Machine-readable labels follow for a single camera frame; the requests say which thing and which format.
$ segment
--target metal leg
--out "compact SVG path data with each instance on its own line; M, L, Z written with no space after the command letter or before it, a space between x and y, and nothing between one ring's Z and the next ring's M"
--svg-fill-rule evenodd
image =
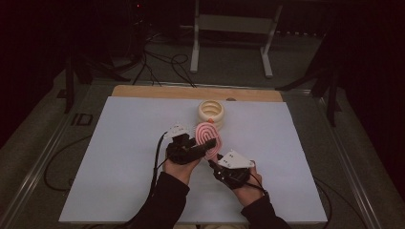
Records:
M328 98L327 118L332 127L336 126L334 122L334 112L336 110L336 94L337 94L337 82L339 80L338 69L334 69L330 79L330 91Z
M289 91L291 89L294 89L304 83L307 83L308 81L315 79L315 78L319 78L322 77L323 74L325 74L326 72L328 72L329 69L328 68L324 68L324 69L320 69L318 71L315 71L313 73L306 73L306 75L304 75L303 77L285 85L279 88L275 88L274 90L276 91Z
M72 66L72 54L69 53L68 57L66 58L66 72L65 72L65 80L66 80L66 106L65 106L65 114L67 114L71 108L74 106L75 103L75 89L74 89L74 70Z
M199 68L200 42L199 42L199 19L200 19L200 0L196 0L196 12L194 17L194 46L191 54L190 72L196 73Z
M277 8L277 11L271 22L271 27L270 27L270 30L268 33L268 39L267 39L266 45L260 49L260 55L262 56L263 67L265 68L265 77L266 78L273 77L273 71L271 70L270 61L268 59L268 50L270 49L271 41L273 40L274 33L276 32L277 22L280 17L282 8L283 8L283 6L279 6Z

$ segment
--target black cable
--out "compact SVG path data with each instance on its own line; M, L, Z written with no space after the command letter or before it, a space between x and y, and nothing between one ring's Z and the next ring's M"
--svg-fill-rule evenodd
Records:
M132 82L132 85L135 85L135 83L138 81L140 75L142 74L143 70L146 67L146 61L143 60L145 54L142 55L142 68L140 69L139 73L137 74L137 76L134 79L134 82Z
M159 166L158 166L158 168L160 168L163 164L164 164L164 162L166 162L166 160L168 160L169 159L169 157L167 157Z
M146 68L148 69L148 71L149 71L149 73L150 73L150 79L151 79L151 81L152 81L152 86L155 85L155 80L156 80L156 81L158 82L158 84L161 86L159 80L158 80L158 79L155 77L155 75L153 74L152 68L151 68L149 65L147 65L147 64L145 64L145 65L146 65Z
M321 190L321 193L327 198L328 201L328 206L329 206L329 214L328 214L328 221L325 223L325 225L322 227L322 229L326 229L328 225L330 224L331 217L333 216L333 207L331 205L330 197L328 196L327 192L315 181L316 187L318 187Z
M259 186L255 185L255 184L251 184L248 182L245 182L245 185L259 189L260 191L263 192L263 194L265 194L266 197L268 197L268 191L263 187L262 183L259 181L258 178L256 178L254 175L252 175L251 173L249 173L254 179L256 179L257 183L259 184Z
M143 207L146 205L146 203L151 199L151 197L153 196L153 193L155 192L155 187L156 187L156 182L158 179L158 169L160 166L158 166L158 161L159 161L159 152L160 152L160 145L163 142L164 139L164 135L166 135L167 132L165 132L159 139L159 143L158 143L158 147L156 149L156 153L155 153L155 164L154 164L154 168L153 168L153 176L152 176L152 181L151 181L151 186L149 189L149 194L148 197L146 198L145 202L143 203L143 205L140 207L139 212L143 209ZM127 222L116 226L115 228L124 228L129 226L135 219L137 218L137 215L135 215L134 217L132 217L130 220L128 220Z
M357 212L357 210L351 205L351 203L346 200L340 193L338 193L336 190L334 190L332 187L330 187L325 181L322 181L320 178L318 177L313 177L314 179L316 179L317 181L319 181L320 183L322 183L323 185L327 186L329 189L331 189L336 195L338 195L340 198L342 198L348 205L350 208L352 208L352 210L355 212L355 214L358 216L358 218L361 220L361 223L363 224L364 228L368 229L366 222L364 221L364 219L361 217L361 215Z
M113 68L109 68L111 71L115 72L115 73L125 73L133 68L136 67L136 65L139 63L139 59L136 60L131 60L129 63L121 65L121 66L117 66L117 67L113 67Z
M54 191L58 191L58 192L67 192L67 191L71 190L70 188L57 188L57 187L52 186L52 185L49 183L49 181L48 181L48 176L47 176L48 170L49 170L50 165L51 165L51 163L53 162L53 160L54 160L60 153L62 153L62 152L63 152L64 150L66 150L67 148L69 148L69 147L75 145L76 143L78 143L78 142L80 142L80 141L82 141L82 140L85 140L85 139L87 139L87 138L89 138L89 137L91 137L91 135L87 135L87 136L85 136L85 137L82 137L81 139L76 140L76 141L74 141L74 142L72 142L72 143L70 143L70 144L68 144L68 145L66 145L66 146L64 146L64 147L62 147L60 150L58 150L57 152L55 152L55 153L53 154L53 156L51 157L50 161L49 161L48 164L47 164L47 167L45 167L45 171L44 171L44 182L45 182L45 185L46 185L48 188L50 188L50 189L52 189L52 190L54 190Z
M146 54L149 54L150 56L164 62L167 64L170 64L173 71L176 73L176 75L178 75L182 80L184 80L185 82L187 82L188 84L191 85L191 87L193 88L197 88L197 86L193 83L193 81L191 80L189 74L187 73L187 71L185 70L185 68L182 66L182 64L186 63L188 60L188 56L186 54L176 54L172 57L166 56L166 55L162 55L162 54L157 54L157 53L153 53L153 52L149 52L149 51L145 51ZM185 60L183 61L177 61L176 58L179 56L184 56ZM182 71L185 74L185 77L183 75L181 75L181 73L179 73L175 66L180 66Z

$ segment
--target floor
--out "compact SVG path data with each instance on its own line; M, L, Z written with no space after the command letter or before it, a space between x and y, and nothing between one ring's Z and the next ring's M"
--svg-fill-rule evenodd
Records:
M147 67L136 85L232 87L273 90L304 75L321 40L307 36L276 36L269 59L274 77L264 77L257 37L203 34L199 71L188 71L192 43L189 31L178 41L156 36L147 46ZM154 56L165 59L163 62ZM184 61L183 67L170 59ZM141 65L122 76L133 84ZM116 82L95 73L92 85L75 83L75 105L64 114L64 73L16 130L0 154L0 228L114 228L115 225L59 223L58 217L96 127L105 99ZM338 90L336 127L325 118L323 98L314 98L313 82L283 92L305 151L325 211L327 224L294 224L292 228L405 228L405 205L383 169L373 145L354 115L343 89ZM94 117L75 125L75 114Z

